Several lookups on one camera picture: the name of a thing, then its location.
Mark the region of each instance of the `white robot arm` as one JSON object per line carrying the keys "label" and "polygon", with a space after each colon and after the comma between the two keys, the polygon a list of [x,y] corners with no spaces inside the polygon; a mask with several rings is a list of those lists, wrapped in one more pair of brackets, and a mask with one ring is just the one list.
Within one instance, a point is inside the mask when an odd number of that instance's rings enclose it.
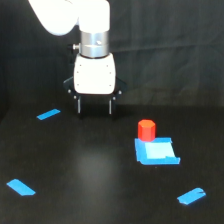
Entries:
{"label": "white robot arm", "polygon": [[106,0],[28,0],[44,28],[61,36],[75,25],[81,43],[75,60],[74,90],[79,94],[112,94],[116,71],[109,52],[110,5]]}

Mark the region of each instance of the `blue paper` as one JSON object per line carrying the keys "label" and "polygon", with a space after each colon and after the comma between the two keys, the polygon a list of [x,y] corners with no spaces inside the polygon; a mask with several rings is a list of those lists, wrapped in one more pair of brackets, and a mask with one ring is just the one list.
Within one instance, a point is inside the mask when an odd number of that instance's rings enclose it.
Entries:
{"label": "blue paper", "polygon": [[153,141],[151,141],[150,143],[172,143],[171,138],[155,138]]}
{"label": "blue paper", "polygon": [[165,157],[165,158],[147,158],[145,142],[140,139],[135,139],[135,150],[137,161],[141,162],[143,165],[171,165],[171,164],[179,164],[180,158],[177,157]]}
{"label": "blue paper", "polygon": [[21,196],[25,195],[34,195],[36,192],[27,187],[25,184],[23,184],[21,181],[14,179],[7,183],[7,185],[12,188],[14,191],[16,191]]}
{"label": "blue paper", "polygon": [[54,110],[48,111],[48,112],[46,112],[44,114],[41,114],[41,115],[37,116],[37,118],[39,120],[44,120],[44,119],[46,119],[48,117],[51,117],[51,116],[53,116],[55,114],[58,114],[60,112],[61,112],[60,110],[54,109]]}
{"label": "blue paper", "polygon": [[145,143],[148,159],[165,159],[166,157],[175,157],[171,143]]}
{"label": "blue paper", "polygon": [[179,200],[180,203],[189,205],[190,203],[204,197],[206,193],[204,192],[203,189],[201,188],[195,188],[192,191],[189,191],[188,193],[178,197],[177,199]]}

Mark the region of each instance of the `black background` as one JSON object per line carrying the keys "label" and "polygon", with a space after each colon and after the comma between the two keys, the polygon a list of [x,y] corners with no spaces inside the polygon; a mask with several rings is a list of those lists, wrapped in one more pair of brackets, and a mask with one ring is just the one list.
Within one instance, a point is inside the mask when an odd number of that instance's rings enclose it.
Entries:
{"label": "black background", "polygon": [[[224,223],[224,1],[109,2],[111,52],[129,88],[115,121],[108,105],[84,104],[78,119],[63,89],[78,27],[53,36],[27,0],[0,0],[0,118],[10,108],[0,125],[1,223]],[[172,138],[180,165],[136,161],[143,118]],[[36,195],[10,190],[15,178]],[[196,187],[207,196],[179,204]]]}
{"label": "black background", "polygon": [[[128,83],[121,104],[224,105],[224,2],[110,0],[110,51]],[[66,101],[67,44],[40,24],[27,0],[0,0],[1,107]]]}

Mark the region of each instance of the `red cube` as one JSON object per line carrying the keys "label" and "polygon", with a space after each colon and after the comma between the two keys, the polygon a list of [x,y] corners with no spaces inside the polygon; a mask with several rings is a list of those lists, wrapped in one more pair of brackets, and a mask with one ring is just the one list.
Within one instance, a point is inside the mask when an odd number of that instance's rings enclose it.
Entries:
{"label": "red cube", "polygon": [[156,124],[152,120],[138,122],[138,138],[145,142],[151,142],[156,137]]}

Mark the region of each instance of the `blue tape strip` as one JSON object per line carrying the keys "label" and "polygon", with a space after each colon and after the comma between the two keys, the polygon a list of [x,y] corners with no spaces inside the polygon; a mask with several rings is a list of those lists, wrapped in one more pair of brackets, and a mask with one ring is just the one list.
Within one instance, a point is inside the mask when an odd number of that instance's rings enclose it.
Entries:
{"label": "blue tape strip", "polygon": [[7,183],[7,185],[12,188],[14,191],[16,191],[21,196],[25,195],[34,195],[36,192],[27,187],[25,184],[23,184],[21,181],[14,179]]}
{"label": "blue tape strip", "polygon": [[150,143],[173,143],[171,138],[155,138]]}
{"label": "blue tape strip", "polygon": [[175,165],[180,164],[180,158],[178,157],[166,157],[162,159],[148,159],[145,142],[140,139],[135,139],[136,159],[143,165]]}
{"label": "blue tape strip", "polygon": [[60,110],[54,109],[54,110],[48,111],[48,112],[46,112],[44,114],[41,114],[41,115],[37,116],[37,118],[39,120],[44,120],[44,119],[46,119],[48,117],[51,117],[51,116],[53,116],[55,114],[58,114],[60,112],[61,112]]}
{"label": "blue tape strip", "polygon": [[178,197],[177,199],[179,200],[180,203],[189,205],[190,203],[204,197],[206,193],[204,192],[203,189],[201,188],[195,188],[192,191],[189,191],[188,193]]}

